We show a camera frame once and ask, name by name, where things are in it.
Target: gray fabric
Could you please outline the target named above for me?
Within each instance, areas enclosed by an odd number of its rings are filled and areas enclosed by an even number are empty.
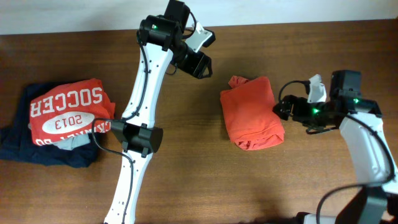
[[[90,143],[90,139],[88,138],[88,134],[81,134],[72,138],[68,138],[59,142],[53,143],[54,146],[57,146],[60,149],[69,150],[84,146],[85,144]]]

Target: red soccer t-shirt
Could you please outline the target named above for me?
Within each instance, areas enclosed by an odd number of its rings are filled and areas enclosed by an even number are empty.
[[[113,119],[114,107],[101,80],[92,78],[57,86],[30,102],[33,143],[41,146],[91,133],[94,118]],[[109,122],[96,122],[95,132],[110,129]]]

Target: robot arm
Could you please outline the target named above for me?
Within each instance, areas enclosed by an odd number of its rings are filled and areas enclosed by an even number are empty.
[[[112,122],[112,131],[122,142],[123,157],[115,195],[104,223],[134,223],[136,203],[144,172],[162,141],[163,130],[154,127],[155,108],[169,64],[196,78],[210,77],[211,58],[199,51],[215,41],[215,34],[196,22],[192,36],[183,41],[190,9],[171,0],[163,16],[148,16],[137,38],[141,48],[136,82],[122,119]]]
[[[308,99],[285,96],[274,107],[274,112],[282,119],[288,120],[290,116],[302,123],[308,128],[308,134],[339,129],[360,183],[352,187],[362,187],[337,217],[321,217],[320,223],[379,223],[386,211],[388,198],[398,195],[397,167],[384,137],[382,114],[377,103],[362,99],[361,74],[348,70],[333,72],[331,100],[327,103],[325,87],[319,75],[309,82],[300,83],[310,90]],[[398,211],[389,212],[397,215]],[[319,220],[309,214],[304,216],[302,222],[311,224]]]

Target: wooden table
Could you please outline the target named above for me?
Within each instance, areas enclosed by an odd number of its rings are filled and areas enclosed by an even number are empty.
[[[233,75],[267,76],[276,95],[291,80],[359,70],[365,98],[384,113],[398,159],[398,21],[215,27],[204,52],[212,78],[165,76],[156,126],[164,140],[150,162],[137,204],[138,223],[237,223],[315,212],[326,191],[354,182],[338,131],[308,136],[283,122],[285,142],[245,152],[228,139],[220,91]],[[99,78],[120,116],[131,95],[139,48],[134,30],[0,36],[0,127],[10,124],[29,83]],[[300,85],[286,94],[304,95]],[[112,134],[106,146],[119,149]],[[0,161],[1,223],[101,223],[111,205],[121,158],[101,152],[87,169]],[[323,213],[336,215],[353,196],[341,192]]]

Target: clothing pile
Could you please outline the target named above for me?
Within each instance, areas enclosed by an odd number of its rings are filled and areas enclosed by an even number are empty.
[[[272,112],[275,101],[269,79],[233,76],[228,84],[232,90],[222,91],[220,100],[231,141],[247,151],[282,143],[285,130]]]
[[[88,167],[97,157],[91,123],[114,118],[101,80],[32,84],[24,89],[11,127],[0,130],[0,159]],[[110,130],[97,122],[95,135]]]

